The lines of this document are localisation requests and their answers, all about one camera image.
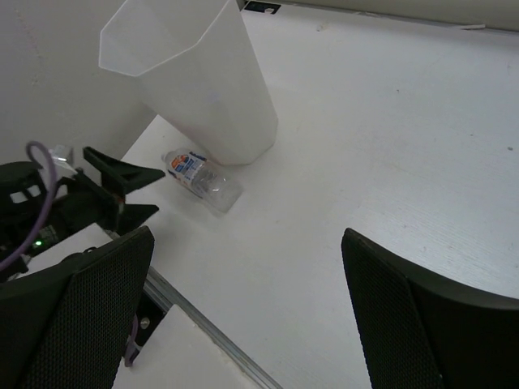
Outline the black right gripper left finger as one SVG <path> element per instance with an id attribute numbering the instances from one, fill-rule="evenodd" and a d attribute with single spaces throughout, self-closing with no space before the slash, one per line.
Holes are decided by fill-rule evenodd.
<path id="1" fill-rule="evenodd" d="M 111 388 L 148 273 L 146 226 L 1 285 L 3 388 Z"/>

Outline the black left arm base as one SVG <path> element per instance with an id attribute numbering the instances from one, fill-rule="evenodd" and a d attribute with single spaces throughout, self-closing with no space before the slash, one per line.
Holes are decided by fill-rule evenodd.
<path id="1" fill-rule="evenodd" d="M 125 367 L 133 365 L 143 346 L 145 346 L 153 332 L 157 329 L 165 314 L 166 310 L 163 310 L 146 292 L 142 293 L 123 354 Z"/>

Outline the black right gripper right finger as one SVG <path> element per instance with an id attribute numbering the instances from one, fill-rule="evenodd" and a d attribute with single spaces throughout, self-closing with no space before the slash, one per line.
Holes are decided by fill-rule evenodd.
<path id="1" fill-rule="evenodd" d="M 345 278 L 374 388 L 516 388 L 518 300 L 456 282 L 347 229 Z"/>

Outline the orange blue label bottle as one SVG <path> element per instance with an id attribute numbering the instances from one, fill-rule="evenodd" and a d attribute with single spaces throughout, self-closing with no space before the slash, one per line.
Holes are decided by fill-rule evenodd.
<path id="1" fill-rule="evenodd" d="M 190 149 L 166 152 L 161 159 L 179 184 L 221 213 L 228 212 L 243 193 L 237 180 Z"/>

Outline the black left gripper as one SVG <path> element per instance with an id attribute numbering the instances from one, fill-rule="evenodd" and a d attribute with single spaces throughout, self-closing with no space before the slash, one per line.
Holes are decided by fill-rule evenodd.
<path id="1" fill-rule="evenodd" d="M 125 204 L 122 195 L 165 177 L 160 169 L 140 167 L 92 147 L 84 159 L 101 173 L 96 184 L 82 169 L 46 186 L 35 162 L 1 166 L 1 278 L 28 271 L 37 255 L 91 224 L 114 233 L 129 233 L 159 211 L 157 205 Z"/>

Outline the blue label sticker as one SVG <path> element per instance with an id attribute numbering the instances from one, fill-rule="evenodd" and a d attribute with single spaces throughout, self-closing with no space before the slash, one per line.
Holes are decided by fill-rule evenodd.
<path id="1" fill-rule="evenodd" d="M 268 15 L 275 15 L 280 8 L 281 4 L 263 1 L 248 1 L 244 6 L 246 11 L 253 11 Z"/>

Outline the white octagonal plastic bin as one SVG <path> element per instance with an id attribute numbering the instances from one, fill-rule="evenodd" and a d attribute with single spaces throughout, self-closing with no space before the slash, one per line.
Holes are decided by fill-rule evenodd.
<path id="1" fill-rule="evenodd" d="M 235 1 L 125 1 L 101 29 L 98 65 L 222 165 L 248 165 L 278 118 Z"/>

